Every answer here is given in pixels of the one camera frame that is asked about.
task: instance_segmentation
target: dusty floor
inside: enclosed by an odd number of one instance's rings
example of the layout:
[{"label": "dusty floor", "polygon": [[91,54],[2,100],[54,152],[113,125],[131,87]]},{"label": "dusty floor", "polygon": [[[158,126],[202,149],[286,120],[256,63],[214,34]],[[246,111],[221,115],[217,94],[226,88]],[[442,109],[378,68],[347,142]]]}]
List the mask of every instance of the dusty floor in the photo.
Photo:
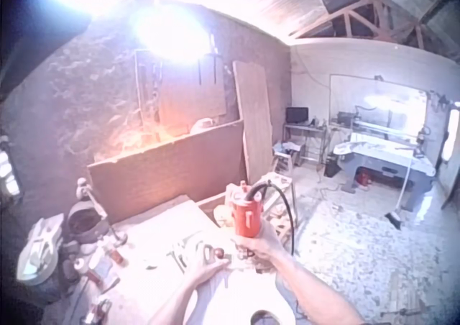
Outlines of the dusty floor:
[{"label": "dusty floor", "polygon": [[[398,231],[383,217],[395,208],[398,189],[374,183],[352,195],[339,189],[342,173],[325,178],[304,164],[293,174],[299,261],[342,292],[367,321],[453,324],[449,317],[460,301],[459,221],[454,209],[441,210],[437,184],[413,213],[402,211],[405,223]],[[295,309],[295,300],[290,302]],[[421,315],[381,314],[421,304],[427,307]],[[299,317],[298,324],[307,323]]]}]

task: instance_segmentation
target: plywood sheet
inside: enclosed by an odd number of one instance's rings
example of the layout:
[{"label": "plywood sheet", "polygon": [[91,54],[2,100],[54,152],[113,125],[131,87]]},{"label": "plywood sheet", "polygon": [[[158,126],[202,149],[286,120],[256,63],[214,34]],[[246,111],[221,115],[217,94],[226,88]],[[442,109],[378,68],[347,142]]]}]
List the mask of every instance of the plywood sheet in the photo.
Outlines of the plywood sheet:
[{"label": "plywood sheet", "polygon": [[265,70],[254,63],[233,64],[240,118],[244,120],[244,158],[250,184],[270,170],[272,123]]},{"label": "plywood sheet", "polygon": [[219,56],[206,55],[186,65],[164,62],[162,69],[159,115],[168,133],[188,133],[197,120],[226,113]]},{"label": "plywood sheet", "polygon": [[185,194],[194,201],[239,181],[243,121],[88,166],[112,222]]}]

